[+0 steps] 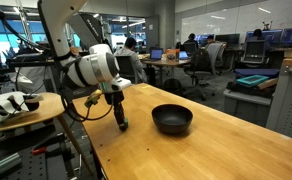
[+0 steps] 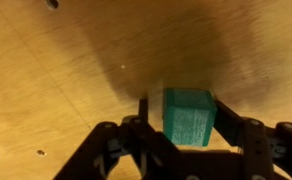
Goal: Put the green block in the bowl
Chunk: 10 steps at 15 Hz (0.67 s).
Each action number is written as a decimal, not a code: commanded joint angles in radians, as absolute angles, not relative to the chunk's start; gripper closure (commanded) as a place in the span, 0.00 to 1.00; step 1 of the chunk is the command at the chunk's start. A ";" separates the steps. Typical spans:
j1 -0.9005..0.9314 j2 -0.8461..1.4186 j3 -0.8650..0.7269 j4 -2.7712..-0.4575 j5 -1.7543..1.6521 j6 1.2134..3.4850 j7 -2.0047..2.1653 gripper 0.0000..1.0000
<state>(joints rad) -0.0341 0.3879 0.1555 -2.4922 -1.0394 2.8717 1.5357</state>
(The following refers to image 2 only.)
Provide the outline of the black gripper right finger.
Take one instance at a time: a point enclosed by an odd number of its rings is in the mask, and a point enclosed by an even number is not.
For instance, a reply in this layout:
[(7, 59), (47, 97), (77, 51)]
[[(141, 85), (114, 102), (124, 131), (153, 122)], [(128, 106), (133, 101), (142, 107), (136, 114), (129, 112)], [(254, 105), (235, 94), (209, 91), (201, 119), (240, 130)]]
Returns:
[(220, 100), (216, 100), (215, 104), (214, 128), (230, 146), (241, 146), (243, 119)]

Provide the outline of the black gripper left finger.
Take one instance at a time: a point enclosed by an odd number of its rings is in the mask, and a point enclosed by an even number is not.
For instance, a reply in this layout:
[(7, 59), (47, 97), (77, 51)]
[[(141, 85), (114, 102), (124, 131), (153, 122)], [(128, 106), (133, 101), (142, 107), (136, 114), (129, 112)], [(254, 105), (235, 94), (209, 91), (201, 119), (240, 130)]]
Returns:
[(139, 100), (138, 116), (142, 121), (144, 122), (148, 121), (148, 100), (147, 99)]

